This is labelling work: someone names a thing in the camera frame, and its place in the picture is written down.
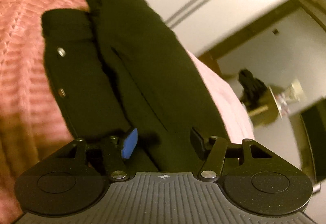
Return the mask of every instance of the metal rivet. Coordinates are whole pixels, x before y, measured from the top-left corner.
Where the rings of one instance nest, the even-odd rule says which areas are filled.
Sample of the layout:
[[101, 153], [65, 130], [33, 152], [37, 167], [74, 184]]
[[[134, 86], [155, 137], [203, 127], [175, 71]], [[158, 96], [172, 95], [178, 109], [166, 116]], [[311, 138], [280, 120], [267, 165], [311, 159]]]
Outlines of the metal rivet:
[[62, 98], [66, 96], [66, 93], [65, 93], [65, 91], [63, 89], [59, 89], [58, 93], [59, 93], [59, 96], [62, 97]]
[[113, 142], [114, 145], [117, 145], [118, 144], [119, 138], [116, 135], [110, 136], [109, 139], [112, 140], [112, 142]]
[[57, 51], [61, 57], [64, 57], [66, 55], [66, 51], [61, 47], [59, 47]]
[[202, 173], [200, 175], [206, 179], [213, 179], [217, 176], [216, 172], [214, 172], [212, 170], [204, 170], [204, 171], [202, 171]]
[[123, 179], [127, 176], [127, 173], [122, 170], [116, 170], [113, 173], [111, 173], [111, 177], [115, 179]]

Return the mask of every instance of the white wall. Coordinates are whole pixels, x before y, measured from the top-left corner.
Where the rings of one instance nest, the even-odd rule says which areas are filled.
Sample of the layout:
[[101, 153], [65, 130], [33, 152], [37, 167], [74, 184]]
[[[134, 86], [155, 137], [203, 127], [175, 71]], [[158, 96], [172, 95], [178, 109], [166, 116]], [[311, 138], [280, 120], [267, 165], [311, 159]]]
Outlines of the white wall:
[[[218, 60], [224, 74], [249, 69], [265, 84], [288, 86], [298, 78], [307, 96], [306, 101], [291, 107], [293, 113], [326, 96], [326, 33], [303, 10], [299, 9], [266, 29], [250, 41]], [[258, 128], [258, 142], [301, 168], [300, 153], [289, 118]], [[296, 125], [297, 132], [303, 132]], [[317, 223], [326, 223], [326, 182], [315, 195], [306, 213]]]
[[308, 10], [310, 10], [312, 14], [314, 14], [326, 26], [326, 15], [319, 8], [317, 8], [308, 0], [299, 0], [299, 1], [302, 5], [308, 8]]
[[210, 0], [173, 28], [182, 45], [201, 55], [287, 0]]

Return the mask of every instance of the crosshair symbol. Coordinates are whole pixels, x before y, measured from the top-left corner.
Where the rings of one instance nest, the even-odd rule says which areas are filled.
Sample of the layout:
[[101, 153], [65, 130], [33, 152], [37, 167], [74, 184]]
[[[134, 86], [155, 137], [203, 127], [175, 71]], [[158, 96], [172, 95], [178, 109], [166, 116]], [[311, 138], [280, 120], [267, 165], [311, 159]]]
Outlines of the crosshair symbol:
[[160, 178], [162, 178], [162, 179], [166, 179], [166, 178], [168, 178], [169, 176], [167, 176], [166, 174], [162, 174], [161, 176], [160, 176]]

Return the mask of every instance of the round pad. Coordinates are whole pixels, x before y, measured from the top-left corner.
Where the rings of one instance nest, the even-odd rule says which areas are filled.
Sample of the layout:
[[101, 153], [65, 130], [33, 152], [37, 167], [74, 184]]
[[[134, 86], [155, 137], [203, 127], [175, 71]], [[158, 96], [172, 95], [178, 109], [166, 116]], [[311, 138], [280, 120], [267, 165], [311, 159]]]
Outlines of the round pad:
[[255, 174], [251, 178], [252, 185], [258, 190], [276, 194], [286, 190], [289, 187], [289, 180], [284, 175], [272, 171], [264, 171]]
[[76, 177], [67, 172], [56, 171], [43, 175], [37, 185], [47, 193], [59, 194], [70, 190], [76, 184]]

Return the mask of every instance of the pink fuzzy blanket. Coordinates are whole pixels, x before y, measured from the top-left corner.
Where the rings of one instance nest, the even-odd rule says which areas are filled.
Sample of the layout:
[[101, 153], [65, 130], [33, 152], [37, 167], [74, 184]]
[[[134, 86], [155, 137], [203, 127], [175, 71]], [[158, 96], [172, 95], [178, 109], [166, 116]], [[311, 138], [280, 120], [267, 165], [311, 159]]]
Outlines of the pink fuzzy blanket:
[[[72, 140], [43, 67], [41, 14], [87, 9], [85, 0], [0, 0], [0, 223], [21, 214], [15, 179]], [[219, 109], [232, 142], [253, 138], [248, 116], [230, 86], [189, 54]]]

